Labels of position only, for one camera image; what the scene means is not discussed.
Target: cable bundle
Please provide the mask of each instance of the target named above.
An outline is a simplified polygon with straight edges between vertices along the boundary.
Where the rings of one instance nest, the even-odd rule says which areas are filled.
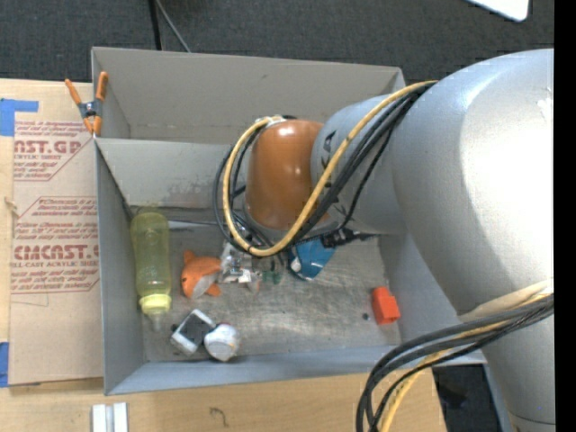
[[[365,161],[368,154],[373,150],[376,145],[380,143],[380,147],[371,163],[364,174],[362,181],[356,189],[355,196],[351,203],[350,209],[346,214],[345,219],[333,231],[343,229],[352,218],[352,214],[356,207],[356,203],[362,192],[362,189],[368,180],[369,175],[372,173],[377,161],[385,151],[392,130],[401,121],[401,118],[408,112],[414,102],[435,82],[421,82],[415,85],[410,85],[402,88],[400,91],[390,94],[385,99],[380,101],[346,136],[342,141],[335,154],[332,156],[324,173],[321,175],[316,187],[312,191],[310,198],[302,209],[300,216],[284,237],[276,244],[268,241],[261,232],[254,229],[253,226],[248,226],[248,223],[243,220],[239,214],[233,211],[234,199],[243,192],[244,187],[237,188],[239,169],[242,163],[242,158],[246,154],[249,147],[255,142],[256,137],[262,132],[266,126],[282,120],[282,117],[268,117],[256,121],[245,133],[240,137],[238,142],[232,146],[227,156],[222,161],[214,186],[212,190],[212,207],[214,215],[220,226],[220,230],[226,239],[230,241],[236,248],[246,250],[255,257],[269,257],[282,253],[287,248],[295,245],[299,241],[308,240],[306,235],[318,224],[322,216],[328,211],[329,207],[338,199],[338,195],[349,181],[352,174],[360,167],[362,162]],[[352,140],[360,133],[360,131],[382,110],[387,108],[380,117],[374,122],[373,126],[366,132],[359,143],[355,146],[350,158],[346,160],[346,164],[338,173],[334,180],[331,180],[332,174],[335,172],[338,161],[342,158]],[[220,193],[220,181],[222,178],[222,188]],[[221,219],[218,209],[218,198],[221,198],[224,218],[226,226]],[[257,244],[253,243],[250,239],[253,237],[259,238]]]
[[[425,368],[470,354],[512,331],[526,328],[546,319],[553,313],[554,294],[552,293],[516,309],[505,310],[489,317],[441,329],[396,347],[376,364],[368,376],[356,410],[356,432],[364,432],[365,420],[368,423],[368,432],[377,431],[379,423],[381,423],[380,430],[387,431],[401,399],[415,381],[418,373]],[[374,412],[372,395],[375,387],[394,370],[419,359],[421,359],[420,363],[398,379],[384,394]]]

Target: orange clamp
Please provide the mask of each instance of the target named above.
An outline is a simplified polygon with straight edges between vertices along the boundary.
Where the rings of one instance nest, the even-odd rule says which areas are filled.
[[[378,325],[393,323],[400,318],[396,298],[385,286],[379,286],[372,291],[372,310]]]
[[[108,85],[108,74],[106,72],[101,72],[98,77],[98,86],[96,88],[95,99],[90,103],[83,103],[80,99],[78,91],[69,79],[64,80],[72,100],[78,106],[80,113],[82,114],[82,119],[86,129],[90,131],[91,134],[96,136],[100,135],[100,130],[102,128],[102,117],[100,116],[100,106],[104,102],[106,97],[106,87]]]

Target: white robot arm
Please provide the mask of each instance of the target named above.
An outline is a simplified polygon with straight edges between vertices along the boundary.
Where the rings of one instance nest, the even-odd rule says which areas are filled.
[[[310,166],[313,185],[337,160],[336,149],[350,131],[382,100],[350,105],[312,127],[318,131],[311,156],[299,162]],[[330,181],[398,101],[362,128]],[[406,265],[426,267],[463,320],[520,304],[554,285],[553,101],[551,49],[483,61],[427,86],[384,136],[384,146],[373,148],[342,187],[330,218],[351,230],[402,238],[404,267],[397,274],[392,269],[391,286]],[[281,139],[290,133],[284,128],[277,134]],[[291,166],[295,175],[302,173],[300,163]],[[247,200],[250,190],[248,175]],[[257,224],[255,213],[247,214]],[[506,335],[483,353],[515,432],[554,431],[554,316]]]

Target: orange block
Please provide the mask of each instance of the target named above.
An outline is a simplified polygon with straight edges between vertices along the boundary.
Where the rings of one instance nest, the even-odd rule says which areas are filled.
[[[378,325],[393,323],[400,318],[396,298],[385,286],[379,286],[372,291],[372,310]]]

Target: bin floor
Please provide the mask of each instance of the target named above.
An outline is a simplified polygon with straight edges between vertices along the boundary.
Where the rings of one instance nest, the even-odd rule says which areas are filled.
[[[171,232],[173,305],[159,332],[154,332],[148,318],[142,316],[148,361],[208,357],[203,348],[192,357],[182,355],[169,343],[173,325],[179,325],[194,309],[215,322],[226,321],[236,327],[242,340],[240,355],[400,343],[396,324],[378,326],[372,312],[372,289],[387,284],[377,238],[338,248],[313,281],[284,273],[279,284],[262,283],[257,294],[244,284],[222,283],[219,297],[205,294],[194,301],[186,298],[179,282],[184,251],[219,257],[222,246],[221,234],[213,226]]]

